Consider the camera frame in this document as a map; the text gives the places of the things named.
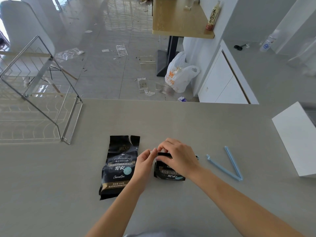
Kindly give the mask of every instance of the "cabinet door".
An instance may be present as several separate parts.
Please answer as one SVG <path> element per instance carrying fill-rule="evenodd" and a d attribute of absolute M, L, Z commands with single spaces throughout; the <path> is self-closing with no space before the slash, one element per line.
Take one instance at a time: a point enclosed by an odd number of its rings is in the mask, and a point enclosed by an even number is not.
<path fill-rule="evenodd" d="M 215 103 L 248 104 L 235 76 L 231 78 Z"/>
<path fill-rule="evenodd" d="M 224 54 L 221 52 L 199 94 L 200 102 L 215 102 L 233 76 Z"/>

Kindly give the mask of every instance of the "table leg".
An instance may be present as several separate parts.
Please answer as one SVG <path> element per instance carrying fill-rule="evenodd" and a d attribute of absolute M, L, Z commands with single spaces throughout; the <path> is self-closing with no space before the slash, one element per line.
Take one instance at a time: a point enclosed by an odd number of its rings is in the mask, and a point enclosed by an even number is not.
<path fill-rule="evenodd" d="M 165 76 L 167 73 L 168 65 L 174 59 L 174 57 L 179 53 L 177 52 L 178 45 L 177 36 L 169 37 L 168 51 L 158 50 L 157 52 L 157 76 Z"/>

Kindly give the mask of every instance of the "blue circle emblem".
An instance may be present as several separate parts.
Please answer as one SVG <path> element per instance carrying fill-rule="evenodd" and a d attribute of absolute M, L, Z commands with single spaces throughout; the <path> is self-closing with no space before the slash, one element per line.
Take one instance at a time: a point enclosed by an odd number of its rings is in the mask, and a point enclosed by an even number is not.
<path fill-rule="evenodd" d="M 126 167 L 123 172 L 124 172 L 125 175 L 129 175 L 130 173 L 132 173 L 132 168 L 131 167 Z"/>

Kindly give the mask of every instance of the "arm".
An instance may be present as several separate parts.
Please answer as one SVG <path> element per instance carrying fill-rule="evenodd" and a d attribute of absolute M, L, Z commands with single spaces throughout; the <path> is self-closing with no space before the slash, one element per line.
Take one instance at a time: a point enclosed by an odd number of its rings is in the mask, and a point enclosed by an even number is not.
<path fill-rule="evenodd" d="M 210 170 L 201 167 L 191 147 L 168 138 L 159 145 L 158 151 L 162 149 L 170 151 L 172 159 L 158 156 L 157 160 L 198 185 L 243 236 L 303 236 Z"/>
<path fill-rule="evenodd" d="M 133 214 L 140 194 L 144 191 L 157 149 L 146 150 L 137 157 L 135 171 L 130 182 L 113 204 L 98 220 L 86 237 L 122 237 Z"/>

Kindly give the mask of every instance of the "tile floor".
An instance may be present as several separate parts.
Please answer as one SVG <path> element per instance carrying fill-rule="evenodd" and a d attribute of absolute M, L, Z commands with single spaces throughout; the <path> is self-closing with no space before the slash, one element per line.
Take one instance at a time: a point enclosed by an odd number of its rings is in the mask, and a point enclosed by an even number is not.
<path fill-rule="evenodd" d="M 64 51 L 77 47 L 85 52 L 61 63 L 78 78 L 72 83 L 83 98 L 176 101 L 184 96 L 192 99 L 191 85 L 176 98 L 156 92 L 156 82 L 164 84 L 164 78 L 156 76 L 156 52 L 167 49 L 169 37 L 152 34 L 151 11 L 151 5 L 137 0 L 71 0 L 63 7 L 60 16 L 67 31 L 56 48 Z M 124 45 L 128 55 L 119 56 L 116 45 Z M 183 50 L 181 38 L 178 50 Z M 141 64 L 143 56 L 149 56 L 153 63 Z M 156 92 L 155 95 L 139 92 L 134 80 L 144 77 L 149 91 Z"/>

